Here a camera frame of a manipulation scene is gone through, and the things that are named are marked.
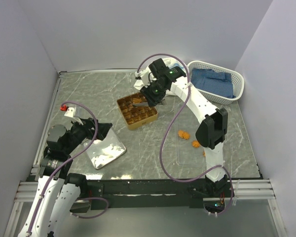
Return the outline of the metal tongs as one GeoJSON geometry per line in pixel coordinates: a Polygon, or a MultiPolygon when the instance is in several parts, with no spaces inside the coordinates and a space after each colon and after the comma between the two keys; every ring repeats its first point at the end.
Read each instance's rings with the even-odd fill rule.
{"type": "Polygon", "coordinates": [[[134,108],[136,108],[136,107],[148,107],[148,102],[146,102],[146,101],[143,101],[142,103],[134,104],[134,103],[132,103],[132,100],[131,100],[131,101],[127,104],[127,106],[128,106],[129,104],[132,104],[132,105],[134,106],[134,108]]]}

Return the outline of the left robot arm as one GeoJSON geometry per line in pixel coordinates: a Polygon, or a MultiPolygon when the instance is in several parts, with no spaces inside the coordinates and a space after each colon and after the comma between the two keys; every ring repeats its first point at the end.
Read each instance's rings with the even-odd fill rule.
{"type": "Polygon", "coordinates": [[[102,141],[112,123],[99,123],[92,118],[72,123],[70,129],[57,124],[48,130],[47,146],[39,165],[38,185],[20,237],[55,237],[64,218],[78,198],[90,200],[85,175],[69,173],[71,152],[85,139],[102,141]]]}

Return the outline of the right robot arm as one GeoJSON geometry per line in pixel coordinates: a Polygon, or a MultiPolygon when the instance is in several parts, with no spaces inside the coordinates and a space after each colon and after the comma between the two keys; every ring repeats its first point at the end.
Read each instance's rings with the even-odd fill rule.
{"type": "Polygon", "coordinates": [[[179,66],[169,68],[162,59],[153,61],[147,70],[137,69],[135,78],[143,82],[140,89],[149,107],[162,101],[166,92],[177,95],[183,105],[196,116],[199,127],[196,140],[204,148],[207,170],[205,189],[212,197],[223,192],[229,175],[224,169],[223,143],[227,133],[228,113],[209,102],[190,82],[187,66],[180,61],[179,66]]]}

